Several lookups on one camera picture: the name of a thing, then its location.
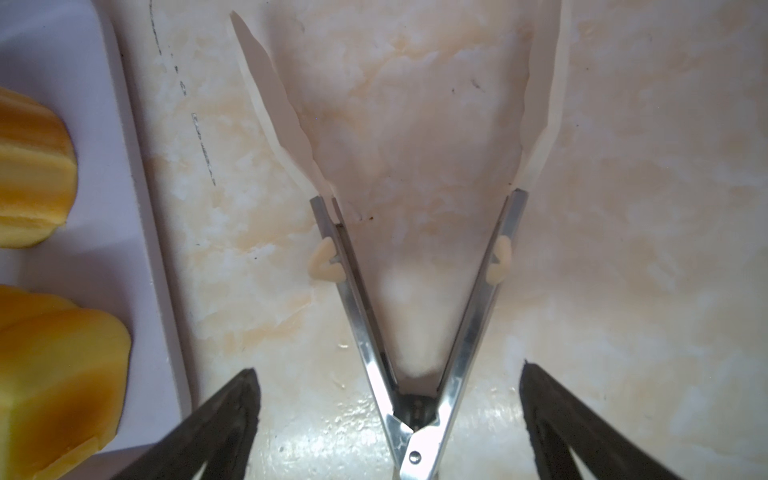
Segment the square toast bread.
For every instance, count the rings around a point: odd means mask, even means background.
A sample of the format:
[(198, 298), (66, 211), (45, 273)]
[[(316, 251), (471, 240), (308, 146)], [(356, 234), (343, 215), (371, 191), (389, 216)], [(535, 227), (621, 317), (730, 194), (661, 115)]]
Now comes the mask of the square toast bread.
[(109, 313), (2, 286), (2, 478), (58, 479), (112, 441), (130, 349)]

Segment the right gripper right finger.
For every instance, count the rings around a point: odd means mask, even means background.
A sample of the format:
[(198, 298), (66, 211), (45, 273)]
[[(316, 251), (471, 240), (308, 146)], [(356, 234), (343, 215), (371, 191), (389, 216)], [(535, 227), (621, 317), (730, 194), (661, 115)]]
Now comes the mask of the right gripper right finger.
[(541, 479), (580, 479), (579, 457), (597, 479), (677, 479), (535, 363), (519, 394)]

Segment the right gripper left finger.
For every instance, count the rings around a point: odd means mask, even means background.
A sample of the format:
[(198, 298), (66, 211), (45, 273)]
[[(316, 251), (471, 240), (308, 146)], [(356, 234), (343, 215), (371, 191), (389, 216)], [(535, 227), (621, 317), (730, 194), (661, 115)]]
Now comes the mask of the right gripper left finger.
[(261, 389), (244, 369), (116, 479), (243, 479), (258, 431)]

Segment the metal tongs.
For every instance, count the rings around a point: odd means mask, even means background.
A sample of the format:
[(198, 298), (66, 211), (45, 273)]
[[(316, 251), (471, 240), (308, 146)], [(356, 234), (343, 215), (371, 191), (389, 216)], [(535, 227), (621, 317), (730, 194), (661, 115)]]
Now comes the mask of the metal tongs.
[(488, 241), (469, 300), (454, 337), (437, 391), (401, 391), (366, 291), (341, 207), (285, 87), (261, 43), (236, 12), (228, 32), (238, 44), (237, 61), (270, 148), (308, 199), (322, 237), (308, 274), (337, 287), (394, 461), (396, 479), (435, 479), (479, 351), (497, 293), (507, 278), (516, 232), (529, 195), (561, 128), (567, 85), (570, 1), (542, 1), (529, 55), (529, 78), (520, 124), (521, 161)]

